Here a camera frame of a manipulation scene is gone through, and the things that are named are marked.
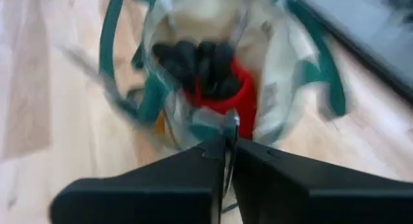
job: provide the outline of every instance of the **red object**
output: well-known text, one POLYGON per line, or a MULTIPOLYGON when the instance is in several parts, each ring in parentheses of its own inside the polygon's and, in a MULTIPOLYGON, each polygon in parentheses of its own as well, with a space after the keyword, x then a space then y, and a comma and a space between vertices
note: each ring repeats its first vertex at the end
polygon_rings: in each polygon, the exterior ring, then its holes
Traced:
POLYGON ((241 89, 235 96, 224 101, 203 99, 201 87, 199 81, 197 81, 195 95, 185 92, 186 98, 195 107, 209 107, 220 114, 226 114, 231 108, 236 109, 240 118, 239 135, 245 139, 252 139, 257 112, 257 92, 254 81, 251 74, 244 70, 236 59, 232 61, 231 69, 232 73, 242 83, 241 89))

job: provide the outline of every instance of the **light wood floor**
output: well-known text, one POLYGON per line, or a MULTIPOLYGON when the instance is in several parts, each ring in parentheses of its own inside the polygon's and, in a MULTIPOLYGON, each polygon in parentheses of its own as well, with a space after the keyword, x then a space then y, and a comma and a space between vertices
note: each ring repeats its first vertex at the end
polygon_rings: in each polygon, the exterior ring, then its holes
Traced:
MULTIPOLYGON (((55 47, 80 46, 97 61, 107 3, 0 0, 0 224, 48 223, 49 202, 71 181, 115 176, 167 154, 119 117, 55 47)), ((129 65, 142 13, 127 0, 121 14, 114 52, 122 91, 143 80, 129 65)), ((411 108, 338 43, 331 47, 351 113, 321 119, 318 87, 308 88, 304 115, 280 149, 413 181, 411 108)), ((241 223, 238 210, 223 223, 241 223)))

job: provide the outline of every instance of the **wooden floor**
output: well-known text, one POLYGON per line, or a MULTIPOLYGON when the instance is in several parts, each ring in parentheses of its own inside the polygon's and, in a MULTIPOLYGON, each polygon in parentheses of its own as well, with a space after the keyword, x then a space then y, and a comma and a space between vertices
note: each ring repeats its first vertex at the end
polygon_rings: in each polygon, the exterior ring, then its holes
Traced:
MULTIPOLYGON (((0 0, 0 224, 48 223, 49 202, 71 181, 115 176, 168 154, 119 117, 56 47, 81 47, 97 61, 107 3, 0 0)), ((144 12, 127 0, 121 14, 114 52, 122 91, 143 80, 129 62, 144 12)), ((321 119, 319 87, 306 89, 304 115, 280 149, 413 181, 411 108, 338 43, 331 47, 351 113, 321 119)), ((223 223, 241 223, 238 210, 223 223)))

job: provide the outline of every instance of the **black device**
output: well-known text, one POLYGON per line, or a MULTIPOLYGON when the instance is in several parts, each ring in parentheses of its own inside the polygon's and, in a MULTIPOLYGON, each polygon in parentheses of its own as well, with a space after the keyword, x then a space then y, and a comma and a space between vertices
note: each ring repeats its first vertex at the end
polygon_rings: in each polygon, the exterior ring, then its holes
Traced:
POLYGON ((358 59, 413 102, 413 0, 299 0, 358 59))
MULTIPOLYGON (((80 179, 53 200, 53 224, 220 223, 224 137, 114 178, 80 179)), ((232 184, 245 224, 410 223, 413 184, 239 139, 232 184)))

